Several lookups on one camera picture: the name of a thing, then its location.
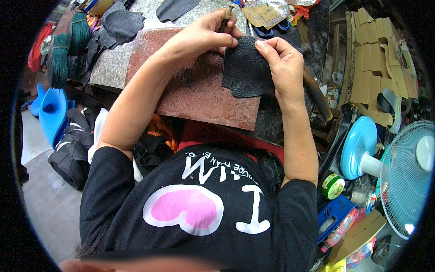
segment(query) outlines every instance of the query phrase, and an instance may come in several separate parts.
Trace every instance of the electric fan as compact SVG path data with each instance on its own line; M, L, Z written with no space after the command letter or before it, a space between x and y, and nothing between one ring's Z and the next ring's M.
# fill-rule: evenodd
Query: electric fan
M381 202L388 222L400 237L408 239L430 188L435 125L417 121L406 126L385 151L383 161L379 161L372 157L376 126L367 118L360 117L349 131L341 154L341 171L347 179L364 173L380 179Z

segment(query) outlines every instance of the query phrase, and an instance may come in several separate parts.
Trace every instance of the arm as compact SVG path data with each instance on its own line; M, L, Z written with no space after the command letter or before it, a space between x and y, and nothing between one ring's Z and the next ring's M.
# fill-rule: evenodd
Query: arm
M216 33L226 9L201 16L173 36L133 76L109 111L98 148L114 147L133 159L133 147L148 126L160 96L174 73L199 55L237 46L242 36L232 13L224 33Z
M304 58L289 43L273 38L255 43L269 62L284 128L282 186L297 178L317 186L318 159L304 100Z

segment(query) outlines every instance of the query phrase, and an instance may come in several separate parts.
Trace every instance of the black t-shirt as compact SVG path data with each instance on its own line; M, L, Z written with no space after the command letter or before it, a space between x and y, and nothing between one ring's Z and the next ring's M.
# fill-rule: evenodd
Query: black t-shirt
M204 145L182 149L135 186L128 157L103 147L83 190L81 241L103 237L100 252L225 250L256 259L234 271L308 271L318 239L316 187L294 179L271 199L268 186L246 154Z

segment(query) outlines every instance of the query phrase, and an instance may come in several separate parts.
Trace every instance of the pink heart print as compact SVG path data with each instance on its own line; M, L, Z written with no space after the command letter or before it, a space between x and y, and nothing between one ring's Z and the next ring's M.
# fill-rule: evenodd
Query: pink heart print
M220 225L224 205L221 198L199 185L169 185L146 201L143 218L156 227L180 225L185 232L204 236Z

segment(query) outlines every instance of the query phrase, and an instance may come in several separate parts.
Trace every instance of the round container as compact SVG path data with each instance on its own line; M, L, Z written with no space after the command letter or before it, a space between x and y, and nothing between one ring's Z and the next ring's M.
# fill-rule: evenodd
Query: round container
M345 180L337 174L330 174L322 183L323 195L332 200L338 197L345 187Z
M101 17L112 5L113 0L92 0L84 10L89 11L95 17Z

